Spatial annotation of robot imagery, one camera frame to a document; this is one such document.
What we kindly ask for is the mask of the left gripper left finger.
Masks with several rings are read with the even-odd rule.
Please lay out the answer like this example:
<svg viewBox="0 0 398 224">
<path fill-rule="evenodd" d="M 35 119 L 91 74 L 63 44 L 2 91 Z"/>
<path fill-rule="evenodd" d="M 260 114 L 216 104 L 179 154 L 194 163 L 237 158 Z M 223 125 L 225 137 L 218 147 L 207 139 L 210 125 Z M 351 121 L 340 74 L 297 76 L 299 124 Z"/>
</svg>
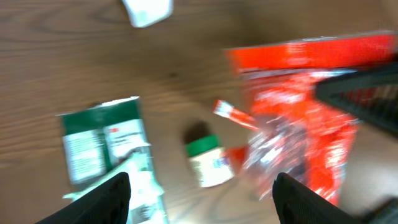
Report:
<svg viewBox="0 0 398 224">
<path fill-rule="evenodd" d="M 120 172 L 37 224 L 126 224 L 131 186 Z"/>
</svg>

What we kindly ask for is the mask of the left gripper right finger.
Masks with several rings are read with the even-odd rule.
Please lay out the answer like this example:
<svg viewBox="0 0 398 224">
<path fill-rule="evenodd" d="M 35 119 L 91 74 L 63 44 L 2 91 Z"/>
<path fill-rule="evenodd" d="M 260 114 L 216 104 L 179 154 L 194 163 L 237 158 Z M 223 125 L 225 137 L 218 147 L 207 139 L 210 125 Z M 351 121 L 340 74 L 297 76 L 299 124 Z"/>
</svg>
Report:
<svg viewBox="0 0 398 224">
<path fill-rule="evenodd" d="M 281 172 L 272 186 L 281 224 L 360 224 L 290 175 Z"/>
</svg>

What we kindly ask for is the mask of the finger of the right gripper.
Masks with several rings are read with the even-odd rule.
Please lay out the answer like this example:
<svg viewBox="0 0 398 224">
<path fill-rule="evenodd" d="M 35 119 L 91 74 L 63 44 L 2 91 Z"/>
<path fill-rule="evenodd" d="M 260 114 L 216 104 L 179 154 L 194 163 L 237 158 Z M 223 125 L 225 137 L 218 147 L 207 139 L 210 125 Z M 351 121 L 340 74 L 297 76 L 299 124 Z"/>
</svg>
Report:
<svg viewBox="0 0 398 224">
<path fill-rule="evenodd" d="M 389 134 L 397 133 L 397 62 L 320 81 L 318 100 Z"/>
</svg>

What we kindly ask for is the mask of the green 3M gloves package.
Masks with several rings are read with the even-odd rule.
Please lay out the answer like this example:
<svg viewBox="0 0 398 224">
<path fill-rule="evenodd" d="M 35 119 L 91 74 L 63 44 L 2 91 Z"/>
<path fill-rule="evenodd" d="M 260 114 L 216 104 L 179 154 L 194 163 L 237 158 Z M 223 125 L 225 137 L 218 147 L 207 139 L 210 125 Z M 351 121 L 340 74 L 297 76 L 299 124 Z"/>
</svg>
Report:
<svg viewBox="0 0 398 224">
<path fill-rule="evenodd" d="M 138 96 L 62 114 L 60 120 L 68 175 L 74 192 L 85 189 L 112 171 L 133 152 L 148 152 L 152 156 Z M 157 181 L 153 157 L 152 166 Z"/>
</svg>

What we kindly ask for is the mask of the red snack bag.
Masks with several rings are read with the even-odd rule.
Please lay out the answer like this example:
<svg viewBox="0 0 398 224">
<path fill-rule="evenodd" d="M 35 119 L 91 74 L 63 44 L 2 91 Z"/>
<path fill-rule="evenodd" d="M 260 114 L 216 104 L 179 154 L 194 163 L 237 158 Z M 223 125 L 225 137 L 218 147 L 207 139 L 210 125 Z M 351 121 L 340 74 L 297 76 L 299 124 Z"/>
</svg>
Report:
<svg viewBox="0 0 398 224">
<path fill-rule="evenodd" d="M 285 172 L 338 203 L 358 127 L 353 115 L 318 100 L 316 85 L 390 62 L 394 41 L 392 32 L 379 31 L 226 51 L 242 79 L 247 114 L 258 127 L 235 159 L 260 197 L 268 196 L 274 179 Z"/>
</svg>

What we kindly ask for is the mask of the green lid jar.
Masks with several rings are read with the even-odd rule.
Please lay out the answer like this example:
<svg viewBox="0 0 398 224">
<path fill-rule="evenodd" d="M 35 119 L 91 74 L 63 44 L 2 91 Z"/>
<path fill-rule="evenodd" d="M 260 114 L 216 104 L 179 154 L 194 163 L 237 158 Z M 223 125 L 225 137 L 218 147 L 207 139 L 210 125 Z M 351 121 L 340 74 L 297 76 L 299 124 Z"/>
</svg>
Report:
<svg viewBox="0 0 398 224">
<path fill-rule="evenodd" d="M 185 149 L 200 187 L 214 187 L 234 177 L 233 168 L 217 135 L 192 141 Z"/>
</svg>

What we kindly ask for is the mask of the red instant coffee stick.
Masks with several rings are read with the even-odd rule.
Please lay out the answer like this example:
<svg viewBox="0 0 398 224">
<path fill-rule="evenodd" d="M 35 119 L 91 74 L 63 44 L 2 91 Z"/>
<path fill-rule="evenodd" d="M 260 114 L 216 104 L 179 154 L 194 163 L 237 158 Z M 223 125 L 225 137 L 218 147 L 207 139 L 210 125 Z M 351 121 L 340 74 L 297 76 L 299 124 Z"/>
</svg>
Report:
<svg viewBox="0 0 398 224">
<path fill-rule="evenodd" d="M 236 109 L 233 105 L 224 100 L 216 100 L 213 113 L 220 117 L 229 119 L 245 128 L 257 130 L 255 119 L 247 113 Z"/>
</svg>

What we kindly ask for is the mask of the pale green wipes pack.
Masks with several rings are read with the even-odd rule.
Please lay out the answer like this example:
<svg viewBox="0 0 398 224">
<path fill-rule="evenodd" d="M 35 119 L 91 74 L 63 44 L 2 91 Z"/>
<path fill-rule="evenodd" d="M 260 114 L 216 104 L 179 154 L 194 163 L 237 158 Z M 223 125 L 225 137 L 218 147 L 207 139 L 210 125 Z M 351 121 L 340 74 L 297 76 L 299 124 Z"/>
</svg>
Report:
<svg viewBox="0 0 398 224">
<path fill-rule="evenodd" d="M 152 156 L 148 152 L 133 152 L 124 162 L 85 189 L 66 194 L 63 198 L 74 202 L 120 172 L 128 174 L 131 186 L 126 223 L 168 224 L 162 202 L 164 190 L 155 179 Z"/>
</svg>

